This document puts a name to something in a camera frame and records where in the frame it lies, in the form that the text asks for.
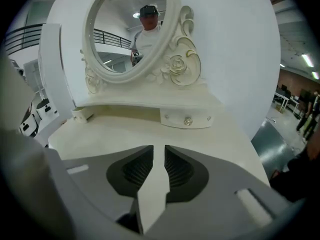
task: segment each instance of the brick wall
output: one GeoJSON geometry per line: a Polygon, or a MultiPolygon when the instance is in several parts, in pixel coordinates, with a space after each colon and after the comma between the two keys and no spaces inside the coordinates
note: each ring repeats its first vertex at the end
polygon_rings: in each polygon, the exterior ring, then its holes
{"type": "Polygon", "coordinates": [[[279,88],[281,88],[282,85],[287,86],[287,89],[294,96],[300,96],[301,89],[311,91],[311,93],[313,93],[315,90],[320,90],[319,83],[314,82],[301,75],[280,69],[278,79],[279,88]]]}

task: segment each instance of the black cap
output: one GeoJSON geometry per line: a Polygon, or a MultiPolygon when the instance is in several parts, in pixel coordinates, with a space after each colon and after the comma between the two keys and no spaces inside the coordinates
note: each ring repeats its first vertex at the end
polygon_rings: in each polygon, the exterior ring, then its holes
{"type": "Polygon", "coordinates": [[[158,15],[157,8],[153,5],[146,5],[140,9],[139,17],[145,17],[147,15],[158,15]]]}

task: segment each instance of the white vanity table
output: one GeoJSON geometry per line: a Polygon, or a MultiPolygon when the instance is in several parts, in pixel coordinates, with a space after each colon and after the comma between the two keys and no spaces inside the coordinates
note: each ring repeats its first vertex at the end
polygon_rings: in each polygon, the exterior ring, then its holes
{"type": "Polygon", "coordinates": [[[71,160],[152,145],[153,168],[137,193],[144,232],[166,209],[165,145],[232,162],[269,185],[250,140],[201,79],[191,8],[166,0],[164,22],[149,55],[130,71],[117,73],[94,48],[92,23],[102,2],[94,0],[87,12],[80,51],[90,98],[77,105],[93,116],[87,123],[81,115],[70,118],[49,137],[49,147],[62,160],[71,160]]]}

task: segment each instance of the ceiling light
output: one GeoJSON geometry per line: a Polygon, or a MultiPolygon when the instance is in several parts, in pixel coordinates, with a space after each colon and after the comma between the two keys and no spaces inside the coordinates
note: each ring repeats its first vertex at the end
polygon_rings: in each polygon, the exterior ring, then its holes
{"type": "Polygon", "coordinates": [[[319,80],[319,78],[320,78],[318,72],[316,72],[316,71],[312,71],[312,76],[317,80],[319,80]]]}
{"type": "Polygon", "coordinates": [[[311,68],[314,67],[314,65],[312,64],[311,59],[309,58],[308,55],[302,54],[302,57],[304,58],[305,62],[308,64],[309,67],[311,67],[311,68]]]}

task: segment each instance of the oval mirror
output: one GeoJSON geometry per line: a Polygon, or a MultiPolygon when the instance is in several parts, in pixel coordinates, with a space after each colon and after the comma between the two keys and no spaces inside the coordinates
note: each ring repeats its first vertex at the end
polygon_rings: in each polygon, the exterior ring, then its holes
{"type": "Polygon", "coordinates": [[[166,0],[103,0],[91,46],[98,62],[113,73],[132,70],[153,49],[166,13],[166,0]]]}

